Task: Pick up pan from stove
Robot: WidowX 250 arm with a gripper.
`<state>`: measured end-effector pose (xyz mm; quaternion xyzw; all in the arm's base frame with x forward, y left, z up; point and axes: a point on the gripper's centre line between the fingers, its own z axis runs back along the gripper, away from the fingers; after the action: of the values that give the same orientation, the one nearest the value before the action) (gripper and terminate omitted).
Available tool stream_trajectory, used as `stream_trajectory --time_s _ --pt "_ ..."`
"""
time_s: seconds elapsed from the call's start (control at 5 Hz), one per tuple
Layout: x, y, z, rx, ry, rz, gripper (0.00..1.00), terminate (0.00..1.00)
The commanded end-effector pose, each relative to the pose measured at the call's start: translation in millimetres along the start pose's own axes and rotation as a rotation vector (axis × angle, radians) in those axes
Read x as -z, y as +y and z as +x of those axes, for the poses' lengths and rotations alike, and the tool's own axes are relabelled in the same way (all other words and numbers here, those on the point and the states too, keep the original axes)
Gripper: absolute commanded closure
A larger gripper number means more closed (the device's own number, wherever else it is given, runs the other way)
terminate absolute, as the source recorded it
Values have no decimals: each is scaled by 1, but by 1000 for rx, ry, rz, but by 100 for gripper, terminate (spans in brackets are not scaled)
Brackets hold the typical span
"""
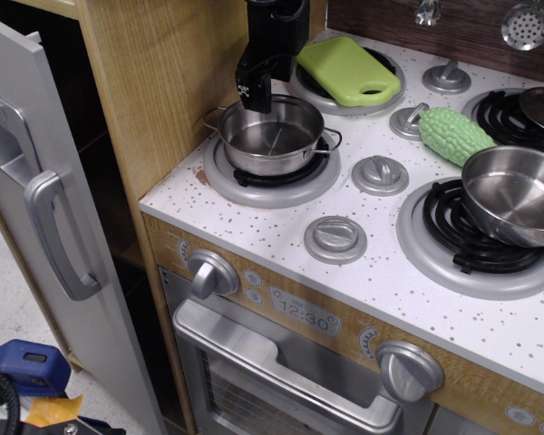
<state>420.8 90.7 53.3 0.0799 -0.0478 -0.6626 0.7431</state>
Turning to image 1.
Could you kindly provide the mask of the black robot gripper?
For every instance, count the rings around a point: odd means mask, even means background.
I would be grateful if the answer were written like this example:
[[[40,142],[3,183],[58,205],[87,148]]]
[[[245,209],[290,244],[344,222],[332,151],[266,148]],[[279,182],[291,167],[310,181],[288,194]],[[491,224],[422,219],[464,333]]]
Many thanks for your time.
[[[271,80],[287,82],[309,37],[309,1],[247,1],[248,45],[235,72],[245,109],[270,113]]]

